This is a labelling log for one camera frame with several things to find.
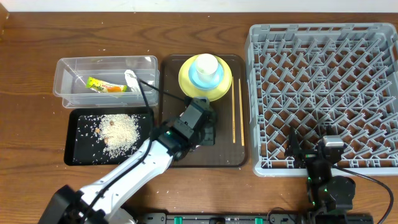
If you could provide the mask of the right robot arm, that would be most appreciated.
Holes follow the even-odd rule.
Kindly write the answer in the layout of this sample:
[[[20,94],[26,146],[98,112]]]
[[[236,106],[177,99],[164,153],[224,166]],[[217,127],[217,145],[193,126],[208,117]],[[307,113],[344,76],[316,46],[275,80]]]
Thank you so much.
[[[290,128],[286,157],[294,158],[294,167],[308,174],[307,194],[313,209],[306,214],[308,223],[347,223],[346,212],[353,208],[356,184],[353,179],[332,175],[332,165],[341,160],[345,143],[331,126],[311,149],[300,147],[298,132]]]

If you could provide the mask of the yellow green snack wrapper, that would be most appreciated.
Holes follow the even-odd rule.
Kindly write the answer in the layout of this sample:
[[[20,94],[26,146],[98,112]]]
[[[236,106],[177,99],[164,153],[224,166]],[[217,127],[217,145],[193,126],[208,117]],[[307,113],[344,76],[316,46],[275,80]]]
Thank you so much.
[[[93,77],[88,78],[86,88],[99,93],[120,93],[127,91],[127,85],[113,84]]]

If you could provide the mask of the white tissue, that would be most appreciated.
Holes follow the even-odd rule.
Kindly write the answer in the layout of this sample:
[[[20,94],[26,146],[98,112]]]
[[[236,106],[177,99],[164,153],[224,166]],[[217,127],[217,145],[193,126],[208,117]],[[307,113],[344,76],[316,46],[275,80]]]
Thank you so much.
[[[124,77],[127,83],[127,86],[130,92],[141,95],[142,94],[142,85],[140,79],[132,70],[126,70],[124,72]]]

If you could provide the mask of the rice pile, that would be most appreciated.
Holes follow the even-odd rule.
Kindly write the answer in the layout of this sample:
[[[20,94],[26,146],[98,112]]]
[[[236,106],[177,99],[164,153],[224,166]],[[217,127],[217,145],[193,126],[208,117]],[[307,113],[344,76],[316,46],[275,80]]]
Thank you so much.
[[[138,148],[143,114],[82,115],[78,118],[73,160],[118,163]]]

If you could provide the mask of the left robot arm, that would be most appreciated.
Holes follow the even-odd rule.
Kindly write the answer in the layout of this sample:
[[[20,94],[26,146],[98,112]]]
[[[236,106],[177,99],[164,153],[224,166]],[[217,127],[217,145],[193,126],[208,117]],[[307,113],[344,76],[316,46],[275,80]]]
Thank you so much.
[[[56,191],[39,222],[134,223],[121,208],[130,197],[197,146],[215,144],[217,115],[209,99],[186,97],[185,104],[184,113],[152,129],[142,146],[110,173],[78,191],[68,185]]]

